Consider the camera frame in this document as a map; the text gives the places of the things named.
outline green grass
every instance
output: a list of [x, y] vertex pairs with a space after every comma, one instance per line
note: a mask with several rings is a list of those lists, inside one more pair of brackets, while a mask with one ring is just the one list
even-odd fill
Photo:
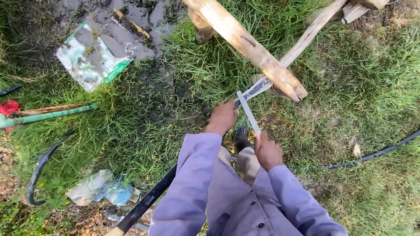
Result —
[[[0, 3], [16, 7], [14, 2]], [[325, 4], [313, 0], [220, 3], [276, 58], [302, 35], [305, 17]], [[25, 31], [24, 17], [1, 16], [8, 24], [0, 28], [0, 88], [13, 83], [24, 86], [8, 99], [25, 109], [100, 104], [93, 112], [15, 127], [11, 141], [5, 143], [16, 151], [15, 172], [26, 182], [39, 154], [68, 128], [75, 129], [38, 182], [37, 198], [47, 204], [21, 216], [23, 221], [33, 219], [34, 227], [42, 226], [37, 213], [66, 208], [67, 188], [101, 168], [124, 173], [137, 188], [150, 189], [176, 163], [185, 134], [202, 131], [203, 109], [234, 97], [238, 90], [244, 92], [251, 86], [248, 78], [260, 73], [220, 36], [205, 45], [196, 44], [193, 25], [186, 19], [168, 38], [171, 56], [134, 61], [116, 81], [88, 94], [57, 59], [37, 51], [38, 39]], [[49, 38], [45, 29], [51, 22], [45, 18], [34, 22], [43, 29], [39, 39]], [[21, 53], [28, 48], [36, 49], [30, 60]], [[46, 58], [46, 63], [37, 58]], [[160, 79], [161, 66], [175, 68], [174, 87]], [[261, 128], [282, 144], [288, 166], [346, 161], [353, 158], [354, 143], [368, 154], [418, 128], [419, 67], [418, 24], [390, 24], [369, 34], [348, 25], [328, 27], [289, 67], [308, 91], [302, 102], [260, 94], [249, 105]], [[237, 125], [244, 120], [241, 113]], [[224, 144], [233, 150], [228, 137]], [[357, 168], [301, 174], [323, 182], [325, 189], [317, 199], [351, 235], [416, 235], [419, 151], [417, 139]]]

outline person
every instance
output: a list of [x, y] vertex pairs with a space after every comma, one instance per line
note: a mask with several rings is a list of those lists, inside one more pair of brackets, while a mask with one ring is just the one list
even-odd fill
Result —
[[195, 236], [207, 213], [209, 236], [344, 236], [344, 228], [303, 189], [266, 131], [255, 148], [244, 128], [233, 134], [241, 180], [221, 146], [239, 113], [234, 99], [213, 109], [201, 134], [185, 136], [176, 176], [153, 214], [149, 236]]

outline mud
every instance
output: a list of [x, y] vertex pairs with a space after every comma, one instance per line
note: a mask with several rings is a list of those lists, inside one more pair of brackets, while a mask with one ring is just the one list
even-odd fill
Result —
[[[86, 22], [117, 58], [160, 57], [163, 37], [172, 32], [183, 14], [182, 8], [173, 7], [177, 4], [173, 0], [60, 0], [51, 4], [52, 14], [59, 19], [58, 24], [52, 25], [52, 31], [64, 36]], [[117, 17], [114, 9], [124, 16]], [[139, 32], [132, 22], [150, 37]], [[84, 34], [79, 38], [87, 45], [92, 44], [93, 38]]]

